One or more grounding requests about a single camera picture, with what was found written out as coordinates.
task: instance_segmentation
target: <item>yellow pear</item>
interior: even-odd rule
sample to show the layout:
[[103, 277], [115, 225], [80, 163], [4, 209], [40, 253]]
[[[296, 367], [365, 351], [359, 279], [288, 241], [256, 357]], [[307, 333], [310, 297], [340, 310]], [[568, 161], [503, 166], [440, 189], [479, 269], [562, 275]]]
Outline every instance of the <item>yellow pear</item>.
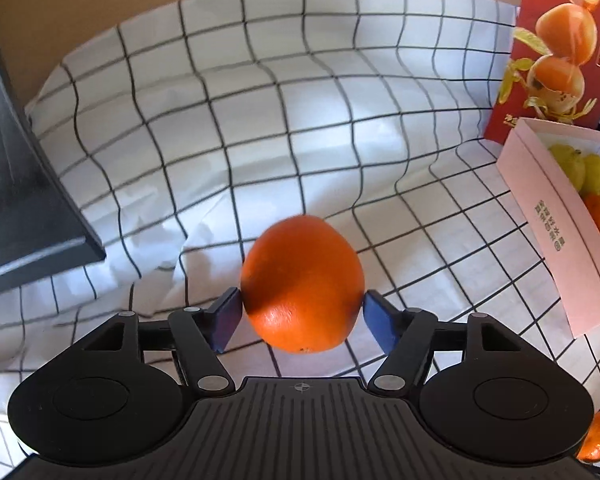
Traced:
[[584, 184], [580, 190], [583, 195], [595, 193], [600, 195], [600, 156], [591, 153], [584, 157], [586, 168]]
[[579, 193], [585, 181], [586, 168], [580, 150], [568, 144], [554, 144], [549, 148], [558, 166], [562, 168], [573, 187]]

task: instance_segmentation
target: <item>metal screw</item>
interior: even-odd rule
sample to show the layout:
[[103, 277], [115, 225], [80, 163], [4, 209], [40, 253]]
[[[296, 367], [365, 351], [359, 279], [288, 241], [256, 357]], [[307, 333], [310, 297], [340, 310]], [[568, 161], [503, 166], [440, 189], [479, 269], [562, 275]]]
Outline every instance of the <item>metal screw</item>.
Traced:
[[208, 375], [198, 381], [198, 387], [208, 392], [219, 392], [229, 385], [226, 378], [219, 375]]
[[402, 377], [398, 377], [397, 375], [381, 375], [376, 378], [374, 384], [381, 390], [394, 392], [404, 388], [406, 383]]

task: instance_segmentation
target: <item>pink box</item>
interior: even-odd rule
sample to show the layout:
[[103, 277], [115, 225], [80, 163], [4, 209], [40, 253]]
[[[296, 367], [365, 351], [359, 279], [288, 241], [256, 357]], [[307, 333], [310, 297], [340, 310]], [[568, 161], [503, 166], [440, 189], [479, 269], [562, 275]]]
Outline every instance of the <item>pink box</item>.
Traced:
[[[600, 324], [600, 232], [547, 150], [557, 142], [600, 155], [600, 132], [519, 118], [496, 165], [538, 239], [578, 337]], [[545, 210], [553, 225], [541, 219]]]

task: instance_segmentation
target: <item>fruit box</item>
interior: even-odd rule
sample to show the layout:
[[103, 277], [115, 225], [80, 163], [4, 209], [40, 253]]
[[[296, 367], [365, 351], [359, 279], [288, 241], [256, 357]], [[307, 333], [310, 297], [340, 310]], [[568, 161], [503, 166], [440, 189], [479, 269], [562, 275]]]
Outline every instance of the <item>fruit box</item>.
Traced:
[[578, 337], [600, 324], [600, 232], [547, 149], [558, 142], [600, 156], [600, 132], [520, 118], [496, 165], [533, 229]]
[[600, 0], [522, 0], [484, 137], [504, 143], [518, 117], [600, 121]]

